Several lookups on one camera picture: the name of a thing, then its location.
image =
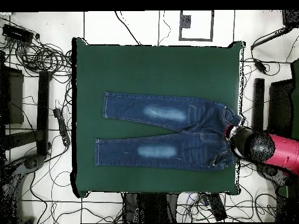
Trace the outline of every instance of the jeans pant leg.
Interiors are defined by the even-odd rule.
[[[96,139],[96,165],[215,170],[233,164],[224,131],[229,123],[237,125],[241,118],[221,103],[190,97],[105,93],[103,116],[177,133]]]

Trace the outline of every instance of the cable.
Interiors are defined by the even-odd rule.
[[[260,222],[263,222],[262,220],[261,220],[261,218],[260,218],[260,216],[259,216],[259,214],[260,214],[260,212],[258,211],[258,208],[257,208],[257,200],[258,200],[258,198],[259,197],[261,197],[261,196],[263,196],[263,195],[267,195],[267,196],[270,196],[270,197],[272,197],[272,198],[274,198],[275,199],[275,201],[276,201],[276,198],[273,196],[273,195],[271,195],[271,194],[269,194],[269,193],[261,193],[261,194],[259,194],[256,198],[255,198],[255,212],[256,212],[256,214],[257,214],[257,216],[258,216],[258,218],[259,218],[259,220],[260,220]]]
[[[30,184],[30,189],[29,190],[31,191],[31,193],[32,193],[33,196],[35,196],[38,200],[44,202],[45,205],[46,205],[46,208],[44,209],[43,213],[40,215],[40,217],[39,217],[39,219],[37,221],[37,224],[39,224],[41,217],[44,215],[44,213],[46,212],[46,210],[48,208],[48,204],[44,200],[42,200],[40,197],[38,197],[37,195],[35,195],[34,192],[32,191],[32,184],[34,182],[34,179],[35,179],[35,171],[33,172],[33,180],[32,180],[32,182]]]
[[[169,28],[169,33],[166,37],[164,37],[163,39],[167,39],[169,37],[169,34],[171,33],[171,27],[169,27],[169,25],[165,22],[165,19],[164,19],[164,16],[165,16],[165,11],[163,13],[163,22],[168,26]]]
[[[116,15],[116,17],[118,18],[118,20],[119,20],[122,24],[124,24],[124,26],[126,27],[126,29],[128,30],[128,32],[132,35],[132,37],[133,37],[133,39],[136,41],[136,43],[137,43],[139,46],[141,46],[142,44],[136,40],[136,38],[135,38],[134,35],[131,33],[131,31],[130,31],[130,29],[127,27],[127,25],[126,25],[121,19],[119,19],[119,16],[117,15],[116,11],[115,11],[115,15]]]
[[[33,129],[33,126],[31,125],[31,123],[30,123],[30,121],[29,121],[29,119],[28,119],[27,114],[26,114],[20,107],[16,106],[16,105],[13,104],[12,102],[11,102],[11,105],[15,106],[17,109],[19,109],[19,110],[21,110],[21,111],[23,112],[23,114],[24,114],[25,117],[27,118],[27,121],[28,121],[28,123],[29,123],[29,125],[30,125],[30,127],[31,127],[31,130],[33,131],[33,135],[34,135],[35,141],[37,142],[37,137],[36,137],[35,130]]]
[[[257,38],[254,42],[253,42],[253,46],[255,45],[255,43],[258,41],[258,40],[260,40],[260,39],[262,39],[262,38],[265,38],[265,37],[267,37],[267,36],[269,36],[269,35],[271,35],[271,34],[274,34],[274,33],[277,33],[277,32],[279,32],[279,31],[282,31],[282,30],[284,30],[285,28],[283,27],[283,28],[281,28],[281,29],[277,29],[277,30],[275,30],[275,31],[273,31],[272,33],[269,33],[269,34],[266,34],[266,35],[264,35],[264,36],[262,36],[262,37],[259,37],[259,38]],[[253,57],[253,49],[251,49],[251,57],[252,57],[252,59],[254,59],[254,57]]]
[[[299,35],[298,35],[297,38],[295,39],[295,41],[294,41],[294,43],[293,43],[293,45],[292,45],[292,48],[291,48],[291,50],[290,50],[290,53],[289,53],[288,56],[287,56],[287,59],[288,59],[289,56],[291,55],[291,52],[292,52],[292,50],[293,50],[293,48],[294,48],[294,44],[296,43],[296,41],[298,40],[298,38],[299,38]]]

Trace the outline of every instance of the blue denim jeans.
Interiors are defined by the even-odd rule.
[[[224,132],[228,125],[238,125],[241,117],[224,104],[191,97],[105,92],[103,116],[175,133],[96,139],[96,166],[215,171],[235,164]]]

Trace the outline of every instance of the jeans seam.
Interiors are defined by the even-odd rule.
[[[98,165],[111,165],[111,166],[115,166],[115,165],[121,165],[121,166],[150,166],[150,165],[153,165],[153,166],[160,166],[159,164],[152,164],[152,163],[138,163],[138,164],[128,164],[128,163],[117,163],[117,162],[99,162]],[[184,167],[195,167],[195,168],[211,168],[211,167],[223,167],[224,165],[221,163],[219,165],[215,165],[215,166],[198,166],[197,164],[196,165],[193,165],[193,164],[163,164],[163,166],[173,166],[173,167],[178,167],[178,166],[184,166]]]
[[[164,127],[164,128],[167,128],[167,129],[175,131],[175,132],[180,132],[179,129],[172,128],[168,125],[157,124],[157,123],[154,123],[154,122],[149,122],[149,121],[144,121],[144,120],[136,120],[134,118],[120,118],[120,117],[110,117],[110,116],[107,116],[106,118],[111,118],[111,119],[114,119],[114,120],[127,120],[127,121],[142,123],[142,124],[149,124],[149,125],[154,125],[154,126],[158,126],[158,127]]]
[[[100,147],[99,147],[99,144],[98,144],[98,163],[100,162]]]
[[[180,133],[173,133],[161,136],[149,136],[149,137],[142,137],[142,138],[122,138],[122,139],[97,139],[99,144],[107,143],[107,142],[138,142],[142,140],[157,140],[157,139],[164,139],[168,137],[174,137],[180,135]]]
[[[106,96],[106,102],[105,102],[105,118],[107,118],[107,105],[108,105],[108,96]]]
[[[221,141],[212,141],[212,140],[206,140],[203,138],[203,135],[204,134],[207,134],[207,133],[199,133],[200,134],[200,139],[203,141],[203,142],[222,142],[223,140]]]
[[[109,96],[111,97],[125,97],[125,98],[135,98],[135,99],[152,99],[152,100],[164,100],[164,101],[173,101],[173,102],[197,102],[197,103],[210,103],[210,104],[216,104],[220,106],[225,106],[222,103],[214,102],[214,101],[209,101],[209,100],[199,100],[199,99],[162,99],[162,98],[157,98],[157,97],[137,97],[137,96],[128,96],[128,95],[120,95],[120,96],[115,96],[112,94],[117,94],[117,93],[109,93]]]

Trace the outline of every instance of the black cable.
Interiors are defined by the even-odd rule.
[[[277,29],[277,30],[275,30],[275,31],[273,31],[272,33],[269,33],[269,34],[266,34],[266,35],[264,35],[264,36],[262,36],[262,37],[259,37],[259,38],[257,38],[254,42],[253,42],[253,46],[255,45],[255,43],[258,41],[258,40],[260,40],[260,39],[262,39],[262,38],[265,38],[265,37],[267,37],[267,36],[269,36],[269,35],[271,35],[271,34],[274,34],[274,33],[277,33],[277,32],[279,32],[279,31],[282,31],[282,30],[284,30],[285,28],[283,27],[283,28],[281,28],[281,29]],[[251,57],[252,57],[252,59],[254,59],[254,57],[253,57],[253,49],[251,49]]]
[[[164,13],[163,13],[163,22],[168,26],[168,28],[169,28],[169,33],[168,33],[168,35],[167,35],[166,37],[164,37],[163,39],[167,39],[167,38],[169,37],[169,34],[171,33],[171,27],[169,27],[169,25],[165,22],[164,17],[165,17],[165,11],[164,11]]]
[[[29,119],[28,119],[27,114],[26,114],[20,107],[16,106],[16,105],[13,104],[12,102],[11,102],[11,104],[12,104],[13,106],[15,106],[17,109],[19,109],[19,110],[21,110],[21,111],[23,112],[23,114],[24,114],[25,117],[27,118],[27,121],[28,121],[28,123],[29,123],[29,125],[30,125],[30,127],[31,127],[31,130],[33,131],[33,135],[34,135],[35,141],[37,142],[37,137],[36,137],[35,130],[33,129],[33,126],[31,125],[31,123],[30,123],[30,121],[29,121]]]
[[[43,213],[40,215],[40,217],[39,217],[39,219],[38,219],[38,221],[37,221],[37,224],[39,224],[41,217],[44,215],[44,213],[46,212],[46,210],[47,210],[47,208],[48,208],[48,204],[47,204],[44,200],[42,200],[40,197],[38,197],[37,195],[35,195],[34,192],[32,191],[32,184],[33,184],[33,182],[34,182],[34,179],[35,179],[35,171],[33,172],[33,180],[32,180],[32,182],[31,182],[31,184],[30,184],[30,189],[29,189],[29,190],[31,191],[31,193],[32,193],[33,196],[35,196],[35,197],[36,197],[37,199],[39,199],[40,201],[44,202],[45,205],[46,205],[46,208],[44,209]]]
[[[58,223],[57,221],[58,221],[58,219],[59,219],[61,216],[63,216],[63,215],[74,214],[74,213],[77,213],[77,212],[82,211],[83,209],[86,210],[86,211],[88,211],[88,212],[91,213],[92,215],[94,215],[94,216],[96,216],[96,217],[98,217],[98,218],[101,218],[101,219],[102,219],[101,221],[105,221],[105,222],[109,222],[109,223],[114,223],[113,221],[111,222],[111,221],[107,221],[107,220],[106,220],[107,218],[112,218],[112,220],[114,220],[112,216],[107,216],[107,217],[104,218],[104,217],[102,217],[102,216],[99,216],[99,215],[93,213],[90,209],[82,208],[82,209],[78,209],[78,210],[76,210],[76,211],[65,212],[65,213],[60,214],[60,215],[58,216],[58,218],[55,220],[54,224]]]
[[[258,211],[258,208],[257,208],[257,200],[258,200],[258,198],[259,197],[261,197],[261,196],[263,196],[263,195],[267,195],[267,196],[269,196],[269,197],[272,197],[272,198],[274,198],[275,199],[275,201],[276,201],[276,198],[273,196],[273,195],[271,195],[271,194],[269,194],[269,193],[261,193],[261,194],[259,194],[256,198],[255,198],[255,201],[254,201],[254,203],[255,203],[255,212],[256,212],[256,214],[257,214],[257,216],[258,216],[258,218],[259,218],[259,220],[260,220],[260,222],[263,222],[262,220],[261,220],[261,218],[260,218],[260,216],[259,216],[259,211]]]
[[[289,56],[291,55],[291,52],[292,52],[292,50],[293,50],[293,48],[294,48],[294,44],[296,43],[296,41],[298,40],[298,38],[299,38],[299,35],[298,35],[297,38],[295,39],[295,41],[294,41],[294,43],[293,43],[293,45],[292,45],[292,48],[291,48],[291,50],[290,50],[290,53],[289,53],[288,56],[287,56],[287,59],[288,59]]]
[[[142,44],[136,40],[136,38],[135,38],[134,35],[131,33],[131,31],[130,31],[130,29],[127,27],[127,25],[126,25],[121,19],[119,19],[119,16],[117,15],[116,11],[115,11],[115,15],[116,15],[116,17],[118,18],[118,20],[119,20],[122,24],[124,24],[124,26],[126,27],[126,29],[128,30],[128,32],[132,35],[132,37],[133,37],[133,39],[136,41],[136,43],[137,43],[139,46],[141,46]]]
[[[64,151],[61,152],[59,155],[63,155],[67,150],[68,150],[68,147],[65,148]],[[54,157],[52,157],[51,159],[46,160],[45,163],[48,162],[49,160],[53,160],[54,158],[58,157],[59,155],[54,156]],[[39,180],[38,180],[32,187],[34,187],[34,186],[35,186],[40,180],[42,180],[47,174],[48,174],[48,172],[45,173],[45,175],[44,175],[42,178],[40,178],[40,179],[39,179]],[[27,191],[25,191],[25,192],[22,194],[22,196],[24,196],[28,191],[29,191],[29,189],[28,189]]]

